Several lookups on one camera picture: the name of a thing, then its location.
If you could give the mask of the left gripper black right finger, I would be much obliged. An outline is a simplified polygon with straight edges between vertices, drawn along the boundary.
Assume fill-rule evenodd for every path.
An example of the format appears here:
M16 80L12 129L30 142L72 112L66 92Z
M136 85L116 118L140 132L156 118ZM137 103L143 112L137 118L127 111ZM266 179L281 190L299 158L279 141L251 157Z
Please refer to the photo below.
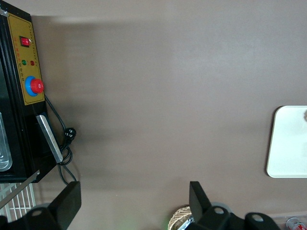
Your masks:
M220 205L212 205L201 184L192 181L189 184L189 207L194 222L190 230L225 230L229 225L230 213Z

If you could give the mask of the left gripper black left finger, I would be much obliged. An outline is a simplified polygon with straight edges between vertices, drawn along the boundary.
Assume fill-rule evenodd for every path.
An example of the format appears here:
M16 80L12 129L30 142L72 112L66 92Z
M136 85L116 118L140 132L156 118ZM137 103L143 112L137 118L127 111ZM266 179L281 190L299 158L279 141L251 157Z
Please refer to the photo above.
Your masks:
M36 206L24 217L27 230L66 230L82 205L81 183L71 182L49 204Z

